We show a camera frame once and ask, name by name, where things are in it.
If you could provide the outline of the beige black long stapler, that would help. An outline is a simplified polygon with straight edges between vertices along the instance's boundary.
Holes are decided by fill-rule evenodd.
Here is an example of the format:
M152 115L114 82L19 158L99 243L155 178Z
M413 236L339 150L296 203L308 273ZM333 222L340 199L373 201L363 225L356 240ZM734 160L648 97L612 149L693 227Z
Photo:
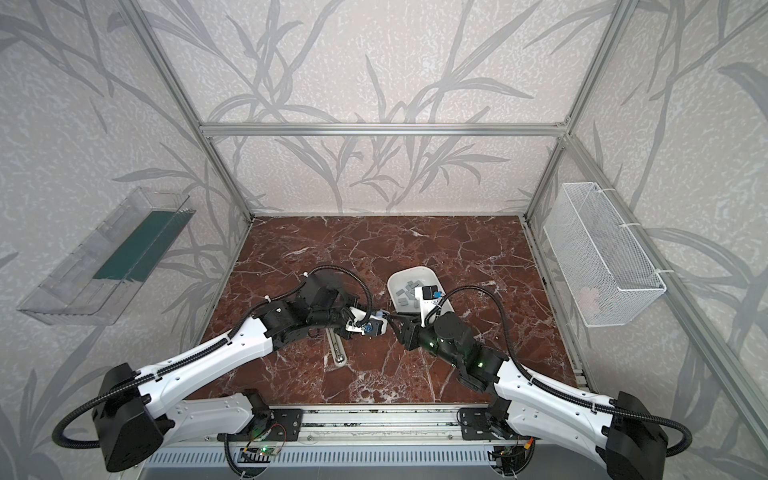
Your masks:
M336 367L346 366L348 363L348 357L343 346L343 339L340 335L331 329L326 329L325 334L334 365Z

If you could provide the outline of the white oval tray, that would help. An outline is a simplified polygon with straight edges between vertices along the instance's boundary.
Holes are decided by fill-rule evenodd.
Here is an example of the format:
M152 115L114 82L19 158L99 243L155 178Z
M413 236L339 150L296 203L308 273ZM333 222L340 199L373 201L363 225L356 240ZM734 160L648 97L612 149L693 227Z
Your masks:
M436 313L427 315L444 299L447 290L443 288L435 272L425 266L416 266L392 274L387 281L394 311L390 319L418 320L421 327L433 323L442 313L453 312L446 300Z

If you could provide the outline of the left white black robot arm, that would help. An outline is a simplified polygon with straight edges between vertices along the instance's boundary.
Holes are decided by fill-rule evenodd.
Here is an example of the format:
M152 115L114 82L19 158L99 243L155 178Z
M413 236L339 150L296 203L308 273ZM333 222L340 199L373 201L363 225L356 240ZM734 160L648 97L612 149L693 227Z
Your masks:
M205 428L239 434L252 423L247 396L226 397L222 405L191 413L184 400L199 388L253 360L307 337L334 330L345 339L377 336L386 315L354 272L322 265L293 289L251 307L233 328L186 352L137 370L123 363L103 377L99 394L68 413L51 439L64 449L101 451L110 472L127 470L184 433ZM237 403L244 401L244 406Z

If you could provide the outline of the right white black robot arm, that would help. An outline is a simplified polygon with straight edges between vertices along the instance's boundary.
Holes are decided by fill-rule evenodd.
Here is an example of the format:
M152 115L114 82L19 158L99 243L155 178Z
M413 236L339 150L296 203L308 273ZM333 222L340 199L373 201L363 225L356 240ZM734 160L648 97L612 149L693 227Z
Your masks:
M651 414L627 392L612 398L571 387L476 340L449 298L434 285L397 291L393 329L406 349L426 350L452 365L462 385L492 395L485 418L494 435L557 444L613 479L660 479L667 458L691 446L688 427Z

